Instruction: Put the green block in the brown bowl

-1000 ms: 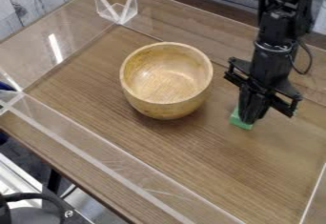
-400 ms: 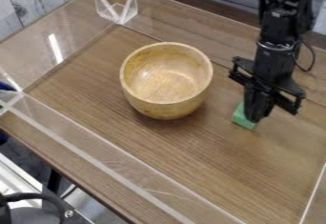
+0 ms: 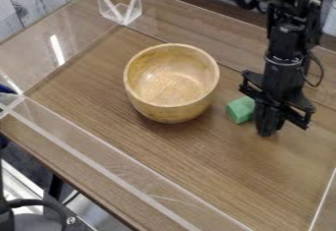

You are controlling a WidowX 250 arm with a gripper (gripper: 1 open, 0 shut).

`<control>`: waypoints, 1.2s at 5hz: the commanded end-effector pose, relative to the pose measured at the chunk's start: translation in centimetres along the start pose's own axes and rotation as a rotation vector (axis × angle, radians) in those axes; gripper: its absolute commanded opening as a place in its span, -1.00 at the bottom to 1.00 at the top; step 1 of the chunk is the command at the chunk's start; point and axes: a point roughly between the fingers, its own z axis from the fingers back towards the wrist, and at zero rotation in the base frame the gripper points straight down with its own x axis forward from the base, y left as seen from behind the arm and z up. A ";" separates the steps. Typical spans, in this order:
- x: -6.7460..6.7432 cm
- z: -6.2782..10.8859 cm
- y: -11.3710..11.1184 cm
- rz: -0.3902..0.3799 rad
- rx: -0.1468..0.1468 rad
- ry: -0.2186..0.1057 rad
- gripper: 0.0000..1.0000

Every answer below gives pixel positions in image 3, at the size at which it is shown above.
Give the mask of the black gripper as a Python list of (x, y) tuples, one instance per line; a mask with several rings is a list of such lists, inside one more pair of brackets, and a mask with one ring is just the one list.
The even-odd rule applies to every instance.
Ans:
[(304, 96), (303, 86), (310, 67), (308, 56), (292, 60), (266, 58), (264, 73), (242, 72), (239, 90), (255, 100), (258, 134), (270, 137), (290, 121), (307, 130), (315, 107)]

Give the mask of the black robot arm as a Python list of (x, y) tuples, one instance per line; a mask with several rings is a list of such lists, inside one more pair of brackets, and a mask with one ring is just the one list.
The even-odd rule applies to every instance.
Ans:
[(263, 137), (274, 135), (287, 122), (307, 129), (315, 106), (303, 93), (304, 86), (319, 87), (308, 79), (310, 64), (319, 59), (312, 48), (322, 37), (320, 14), (324, 0), (234, 0), (246, 9), (267, 6), (264, 71), (242, 72), (240, 91), (255, 100), (255, 122)]

